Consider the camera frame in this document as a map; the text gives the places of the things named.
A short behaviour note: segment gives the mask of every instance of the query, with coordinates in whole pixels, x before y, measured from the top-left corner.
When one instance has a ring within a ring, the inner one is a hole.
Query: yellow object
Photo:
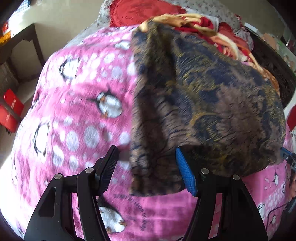
[[[5,44],[8,40],[11,39],[11,31],[5,34],[3,37],[0,38],[0,45]]]

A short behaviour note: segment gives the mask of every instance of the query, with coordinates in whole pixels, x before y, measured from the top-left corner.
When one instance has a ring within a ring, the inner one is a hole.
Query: bed
[[[132,182],[128,162],[131,140],[129,116],[131,90],[135,88],[136,73],[133,56],[126,42],[130,40],[130,33],[136,26],[122,27],[119,32],[108,28],[107,11],[110,4],[111,1],[105,1],[98,20],[71,40],[64,49],[51,56],[45,64],[36,87],[32,108],[17,132],[11,161],[7,161],[1,169],[0,183],[5,185],[1,185],[0,192],[5,193],[6,198],[1,199],[0,208],[7,222],[20,237],[24,237],[34,207],[53,175],[58,172],[63,172],[65,176],[73,175],[92,166],[98,158],[105,155],[110,144],[117,145],[121,154],[109,189],[104,193],[104,199],[122,216],[127,225],[121,225],[118,232],[113,230],[110,234],[112,240],[179,240],[188,227],[196,199],[187,190],[165,196],[129,195]],[[238,26],[239,22],[233,24],[233,28]],[[110,37],[109,41],[101,41],[106,35]],[[105,52],[104,49],[110,46],[114,47],[113,51],[116,52]],[[111,62],[116,63],[116,66],[110,67]],[[76,79],[77,75],[82,76],[81,79]],[[75,84],[75,81],[79,84],[88,78],[89,82],[83,88],[67,87],[69,81],[71,84]],[[110,93],[109,89],[102,90],[101,78],[113,78],[117,81],[114,87],[116,90],[113,89],[117,95]],[[63,91],[56,95],[57,89],[61,88]],[[103,112],[102,109],[105,108],[101,103],[102,98],[111,99],[116,106],[106,115],[120,115],[124,121],[96,122],[98,112],[95,109]],[[49,113],[53,105],[59,107],[51,116]],[[85,108],[85,111],[73,115],[79,108]],[[121,114],[123,108],[129,111]],[[286,130],[283,146],[293,151],[288,126]],[[48,136],[51,141],[43,142]],[[73,155],[78,148],[79,156]],[[30,155],[34,155],[34,162],[30,161]],[[47,158],[51,159],[52,165],[47,165]],[[287,203],[289,198],[290,174],[290,167],[282,162],[243,179],[267,227],[269,238],[280,224],[284,207],[274,209]],[[73,195],[73,199],[76,233],[83,238],[77,197]],[[220,211],[221,197],[218,195],[210,237],[217,233]]]

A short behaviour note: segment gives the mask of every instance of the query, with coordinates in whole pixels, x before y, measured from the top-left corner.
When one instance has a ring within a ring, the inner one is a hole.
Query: wooden table
[[[28,27],[26,27],[24,30],[13,36],[10,40],[8,40],[4,45],[0,45],[0,65],[3,64],[4,62],[7,62],[11,70],[14,72],[15,77],[19,83],[24,83],[27,81],[30,81],[32,79],[36,79],[39,77],[40,73],[34,74],[30,76],[29,78],[25,79],[20,79],[17,75],[17,71],[10,59],[11,53],[13,48],[22,40],[25,41],[33,41],[39,62],[41,66],[43,67],[45,64],[45,60],[43,57],[43,54],[41,52],[41,48],[38,42],[36,30],[35,30],[35,24],[31,24]]]

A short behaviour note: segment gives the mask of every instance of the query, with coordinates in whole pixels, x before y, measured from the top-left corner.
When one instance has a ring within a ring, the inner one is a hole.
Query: crumpled cloth
[[[148,22],[131,40],[138,71],[131,131],[133,195],[179,192],[175,150],[216,175],[240,176],[279,163],[285,137],[270,81],[194,35]]]

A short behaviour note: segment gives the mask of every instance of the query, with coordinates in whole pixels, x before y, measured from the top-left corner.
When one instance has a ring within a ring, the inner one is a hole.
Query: red pillow
[[[110,26],[141,24],[150,17],[165,13],[186,13],[185,9],[159,0],[114,0],[110,6]]]

